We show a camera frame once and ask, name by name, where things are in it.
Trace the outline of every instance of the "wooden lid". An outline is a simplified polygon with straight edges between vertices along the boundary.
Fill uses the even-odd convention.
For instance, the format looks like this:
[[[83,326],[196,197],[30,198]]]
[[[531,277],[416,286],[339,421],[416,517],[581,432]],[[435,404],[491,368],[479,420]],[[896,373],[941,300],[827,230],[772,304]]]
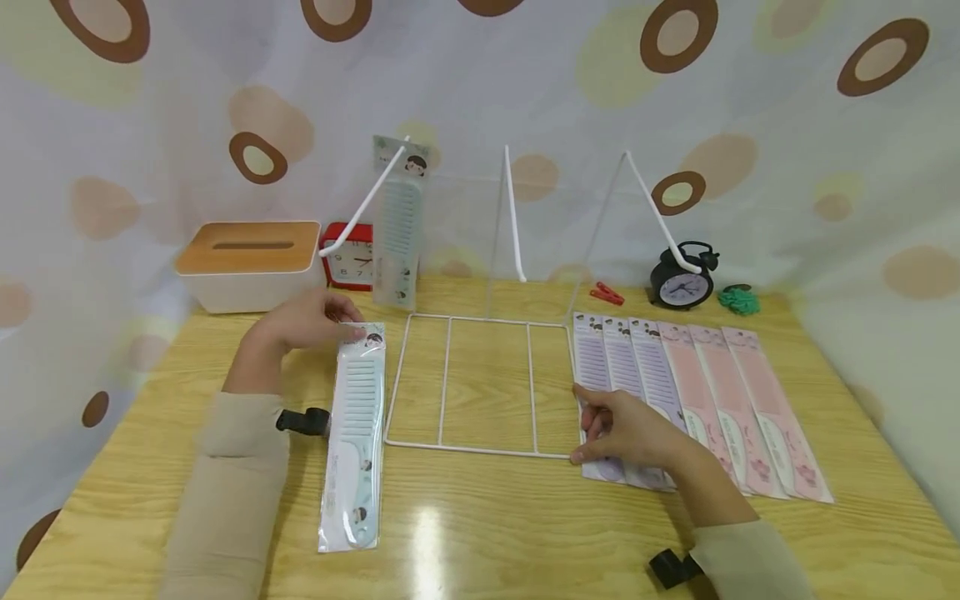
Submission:
[[[298,273],[317,253],[320,224],[207,223],[177,259],[181,275]]]

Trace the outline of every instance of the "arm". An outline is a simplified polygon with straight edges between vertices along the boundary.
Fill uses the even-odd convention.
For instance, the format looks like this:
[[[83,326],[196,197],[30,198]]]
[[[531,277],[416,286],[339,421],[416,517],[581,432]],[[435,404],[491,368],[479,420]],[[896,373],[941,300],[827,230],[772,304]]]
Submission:
[[[292,348],[356,331],[345,297],[309,290],[244,336],[198,439],[193,473],[167,543],[159,600],[253,600],[260,595],[290,446],[276,429],[280,367]]]
[[[696,529],[690,551],[723,600],[810,600],[813,591],[777,530],[760,520],[710,451],[626,392],[574,392],[587,406],[575,464],[605,456],[663,468]]]

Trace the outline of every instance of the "wooden table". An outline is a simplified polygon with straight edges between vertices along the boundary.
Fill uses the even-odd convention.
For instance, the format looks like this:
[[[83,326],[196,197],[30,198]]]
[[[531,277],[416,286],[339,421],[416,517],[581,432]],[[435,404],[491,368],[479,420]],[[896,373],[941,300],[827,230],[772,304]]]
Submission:
[[[837,502],[752,498],[780,528],[821,600],[960,598],[960,551],[820,351],[778,298],[740,319],[711,301],[690,313],[619,290],[617,308],[581,291],[581,310],[759,332]],[[570,286],[500,283],[498,318],[559,319]],[[424,280],[420,311],[479,315],[484,282]],[[393,383],[405,316],[355,294],[387,323]],[[193,437],[255,316],[194,315],[10,588],[9,600],[152,598],[164,544],[193,462]],[[435,439],[446,321],[414,320],[391,435]],[[540,448],[577,441],[561,329],[533,330]],[[523,327],[453,326],[444,441],[530,447]],[[331,353],[284,367],[286,403],[328,406]],[[640,598],[657,592],[645,564],[690,544],[680,498],[583,479],[566,461],[387,446],[380,547],[317,554],[324,443],[293,437],[266,598]],[[678,588],[666,597],[690,597]]]

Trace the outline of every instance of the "clothespin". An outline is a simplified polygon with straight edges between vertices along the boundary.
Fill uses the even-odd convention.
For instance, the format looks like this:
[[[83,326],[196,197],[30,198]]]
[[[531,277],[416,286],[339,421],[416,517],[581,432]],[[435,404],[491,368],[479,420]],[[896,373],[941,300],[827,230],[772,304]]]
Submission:
[[[614,290],[604,284],[603,281],[597,281],[597,287],[596,289],[590,290],[590,295],[594,298],[609,302],[610,304],[616,304],[617,306],[623,305],[623,297],[614,292]]]

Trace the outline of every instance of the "hand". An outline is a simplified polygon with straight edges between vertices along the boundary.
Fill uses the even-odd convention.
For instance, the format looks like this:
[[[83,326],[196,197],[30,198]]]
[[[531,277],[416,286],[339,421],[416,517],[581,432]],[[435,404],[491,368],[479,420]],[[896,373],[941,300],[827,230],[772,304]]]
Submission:
[[[575,465],[615,456],[641,467],[670,469],[699,444],[643,400],[623,391],[597,392],[574,384],[587,403],[580,420],[587,442],[570,454]]]
[[[361,322],[363,315],[342,294],[315,287],[300,292],[270,311],[251,329],[252,334],[276,340],[284,351],[313,348],[328,340],[349,342],[365,333],[347,323]]]

